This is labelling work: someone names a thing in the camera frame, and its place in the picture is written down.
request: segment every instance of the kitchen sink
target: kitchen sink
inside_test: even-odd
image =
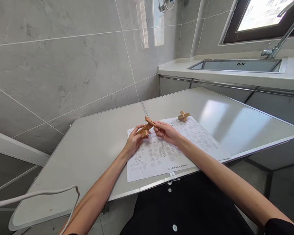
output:
[[[287,59],[206,59],[187,69],[285,73]]]

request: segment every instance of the instruction sheet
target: instruction sheet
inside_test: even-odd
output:
[[[230,154],[192,117],[180,121],[177,117],[161,120],[173,126],[182,136],[218,161]],[[127,130],[127,137],[134,128]],[[149,139],[144,139],[127,162],[127,181],[140,180],[156,175],[194,167],[195,164],[176,146],[158,138],[153,128]]]

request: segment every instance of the sleeve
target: sleeve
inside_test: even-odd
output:
[[[270,219],[265,225],[265,234],[294,235],[294,225],[281,219]]]

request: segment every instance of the forearm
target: forearm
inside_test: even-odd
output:
[[[248,182],[182,137],[177,146],[257,225],[279,218],[294,224]]]
[[[104,207],[127,159],[128,154],[121,152],[111,166],[89,189],[75,208],[71,222],[64,234],[86,235],[89,232]]]

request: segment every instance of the chrome faucet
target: chrome faucet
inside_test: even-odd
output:
[[[277,17],[282,17],[284,13],[286,13],[292,6],[294,6],[294,1],[291,2],[289,5],[287,5],[286,8],[284,8]],[[288,29],[288,31],[285,33],[285,35],[281,38],[279,43],[273,48],[273,49],[265,49],[261,55],[267,55],[266,59],[272,59],[274,58],[277,53],[281,50],[281,47],[283,46],[283,43],[286,41],[287,37],[290,36],[291,32],[294,30],[294,22],[291,25],[291,27]]]

